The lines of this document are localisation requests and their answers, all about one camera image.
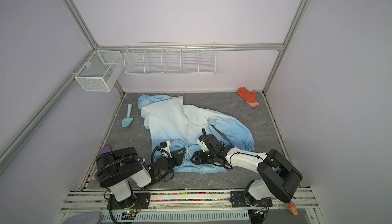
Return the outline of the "light blue jacket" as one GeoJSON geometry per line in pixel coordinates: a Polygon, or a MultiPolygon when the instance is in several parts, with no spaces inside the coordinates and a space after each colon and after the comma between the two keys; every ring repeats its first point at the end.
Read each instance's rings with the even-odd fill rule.
{"type": "Polygon", "coordinates": [[[184,105],[182,97],[143,94],[137,105],[144,125],[150,131],[153,148],[169,141],[172,152],[186,149],[183,163],[174,169],[177,173],[216,174],[225,171],[223,167],[212,164],[191,163],[193,154],[202,149],[197,140],[203,130],[225,145],[249,152],[255,149],[251,131],[239,120],[217,111],[184,105]]]}

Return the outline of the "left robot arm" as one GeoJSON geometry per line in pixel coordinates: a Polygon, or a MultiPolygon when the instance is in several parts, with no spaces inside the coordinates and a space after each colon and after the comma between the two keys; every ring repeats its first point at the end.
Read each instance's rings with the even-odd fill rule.
{"type": "Polygon", "coordinates": [[[168,181],[174,175],[174,168],[182,165],[185,155],[186,148],[172,151],[168,142],[153,149],[150,164],[138,155],[135,147],[106,152],[96,159],[95,178],[100,187],[107,189],[117,202],[123,202],[134,198],[128,179],[133,180],[140,189],[168,181]]]}

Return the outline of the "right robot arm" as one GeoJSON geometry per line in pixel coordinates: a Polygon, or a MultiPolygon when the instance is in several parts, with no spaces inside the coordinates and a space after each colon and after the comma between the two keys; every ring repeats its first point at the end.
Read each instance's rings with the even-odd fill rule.
{"type": "Polygon", "coordinates": [[[244,191],[236,192],[232,199],[244,206],[255,206],[265,198],[275,197],[289,204],[303,176],[280,152],[255,153],[224,145],[215,136],[202,135],[198,139],[201,150],[193,154],[195,165],[216,164],[227,170],[240,167],[260,175],[244,191]]]}

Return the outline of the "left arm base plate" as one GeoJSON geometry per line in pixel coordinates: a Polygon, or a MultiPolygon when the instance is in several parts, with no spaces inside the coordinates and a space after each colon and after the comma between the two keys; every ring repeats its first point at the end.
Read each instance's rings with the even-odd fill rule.
{"type": "Polygon", "coordinates": [[[131,197],[121,202],[113,194],[109,196],[107,210],[148,209],[151,194],[149,192],[134,192],[131,197]]]}

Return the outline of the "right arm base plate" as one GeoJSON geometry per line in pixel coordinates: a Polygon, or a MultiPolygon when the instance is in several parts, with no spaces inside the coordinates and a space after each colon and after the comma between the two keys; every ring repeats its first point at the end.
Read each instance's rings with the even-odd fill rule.
{"type": "Polygon", "coordinates": [[[234,208],[271,207],[273,205],[271,198],[256,200],[250,194],[245,193],[244,191],[231,191],[229,201],[234,208]]]}

